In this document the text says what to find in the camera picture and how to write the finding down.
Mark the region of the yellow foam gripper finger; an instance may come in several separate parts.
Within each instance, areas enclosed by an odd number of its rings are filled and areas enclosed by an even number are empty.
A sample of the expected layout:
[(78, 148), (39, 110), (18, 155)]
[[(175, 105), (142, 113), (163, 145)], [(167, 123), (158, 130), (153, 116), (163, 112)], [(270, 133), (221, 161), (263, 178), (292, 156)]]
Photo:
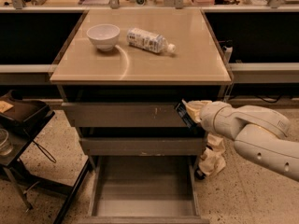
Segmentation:
[(182, 101), (185, 105), (187, 114), (191, 117), (191, 119), (195, 123), (200, 123), (200, 112), (205, 105), (210, 104), (209, 100), (202, 100), (202, 101), (189, 101), (186, 102), (185, 100)]

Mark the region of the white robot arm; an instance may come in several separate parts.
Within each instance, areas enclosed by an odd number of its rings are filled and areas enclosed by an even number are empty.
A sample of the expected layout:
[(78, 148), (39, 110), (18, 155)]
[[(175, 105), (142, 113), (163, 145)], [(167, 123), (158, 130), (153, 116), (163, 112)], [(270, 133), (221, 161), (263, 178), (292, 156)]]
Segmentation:
[(299, 181), (299, 143), (286, 140), (290, 121), (275, 110), (225, 102), (182, 101), (187, 114), (207, 132), (234, 142), (242, 158)]

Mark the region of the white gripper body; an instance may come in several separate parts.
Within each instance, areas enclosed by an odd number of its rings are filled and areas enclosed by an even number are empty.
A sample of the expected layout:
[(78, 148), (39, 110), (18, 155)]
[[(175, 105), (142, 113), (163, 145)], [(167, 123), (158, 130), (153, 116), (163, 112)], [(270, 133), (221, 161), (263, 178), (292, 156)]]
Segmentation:
[(209, 132), (235, 140), (243, 128), (243, 121), (235, 115), (235, 109), (224, 102), (205, 105), (200, 111), (200, 124)]

